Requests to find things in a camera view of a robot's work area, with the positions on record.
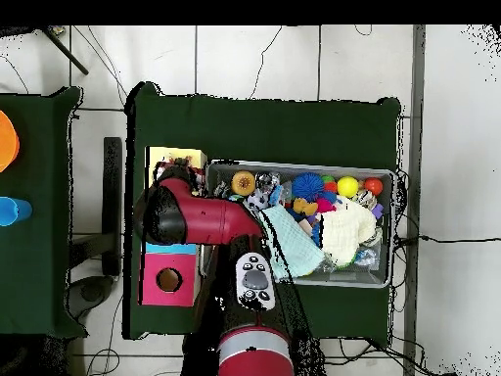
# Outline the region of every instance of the gray plastic bin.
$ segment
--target gray plastic bin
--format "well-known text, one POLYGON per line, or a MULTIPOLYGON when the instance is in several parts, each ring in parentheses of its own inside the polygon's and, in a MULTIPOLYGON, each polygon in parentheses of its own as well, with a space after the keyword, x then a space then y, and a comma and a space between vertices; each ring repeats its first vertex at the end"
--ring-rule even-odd
MULTIPOLYGON (((396 176, 390 170, 356 168, 356 167, 328 167, 324 165, 307 164, 272 164, 259 162, 225 162, 212 161, 206 167, 206 188, 211 196, 217 184, 224 180, 230 183, 233 174, 239 170, 247 170, 252 173, 277 171, 280 173, 280 181, 284 183, 293 180, 298 174, 306 171, 318 174, 331 174, 336 180, 343 176, 353 176, 356 179, 377 177, 383 182, 383 192, 378 196, 378 202, 384 207, 384 215, 378 220, 378 225, 384 230, 383 242, 380 249, 380 260, 377 269, 361 267, 355 264, 331 274, 313 272, 307 276, 295 278, 296 284, 343 286, 359 288, 383 288, 392 275, 392 248, 394 229, 394 201, 396 195, 396 176)), ((203 249, 202 255, 207 258, 207 248, 203 249)))

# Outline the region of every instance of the yellow ball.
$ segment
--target yellow ball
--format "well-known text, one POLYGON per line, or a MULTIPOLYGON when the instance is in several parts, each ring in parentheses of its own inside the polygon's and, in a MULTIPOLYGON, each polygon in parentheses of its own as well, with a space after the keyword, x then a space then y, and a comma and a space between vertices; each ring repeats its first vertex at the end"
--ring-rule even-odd
POLYGON ((358 181, 351 177, 345 176, 338 181, 338 193, 346 198, 352 198, 358 192, 358 181))

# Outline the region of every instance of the red ball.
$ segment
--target red ball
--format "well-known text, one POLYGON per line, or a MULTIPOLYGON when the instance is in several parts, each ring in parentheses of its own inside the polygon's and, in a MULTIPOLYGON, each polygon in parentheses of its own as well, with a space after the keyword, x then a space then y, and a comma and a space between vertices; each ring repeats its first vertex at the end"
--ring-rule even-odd
POLYGON ((338 183, 336 183, 336 182, 326 182, 326 183, 324 183, 324 190, 326 192, 338 193, 338 183))
POLYGON ((376 177, 369 177, 365 180, 364 187, 370 190, 374 196, 379 196, 383 192, 383 182, 376 177))

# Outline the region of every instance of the pink box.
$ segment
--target pink box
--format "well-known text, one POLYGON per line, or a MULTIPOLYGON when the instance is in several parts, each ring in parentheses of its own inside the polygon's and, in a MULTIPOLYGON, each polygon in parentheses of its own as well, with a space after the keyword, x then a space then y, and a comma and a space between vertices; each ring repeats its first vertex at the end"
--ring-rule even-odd
POLYGON ((195 301, 196 278, 198 278, 196 255, 145 254, 142 305, 190 307, 195 301), (157 276, 165 268, 173 268, 181 275, 181 285, 174 292, 166 292, 157 284, 157 276))

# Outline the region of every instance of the red cylinder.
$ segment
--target red cylinder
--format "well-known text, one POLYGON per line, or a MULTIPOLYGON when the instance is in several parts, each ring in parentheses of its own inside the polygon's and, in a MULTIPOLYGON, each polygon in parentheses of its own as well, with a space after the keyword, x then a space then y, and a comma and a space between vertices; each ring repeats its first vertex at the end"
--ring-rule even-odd
POLYGON ((222 339, 218 349, 218 376, 294 376, 289 345, 274 330, 235 330, 222 339))

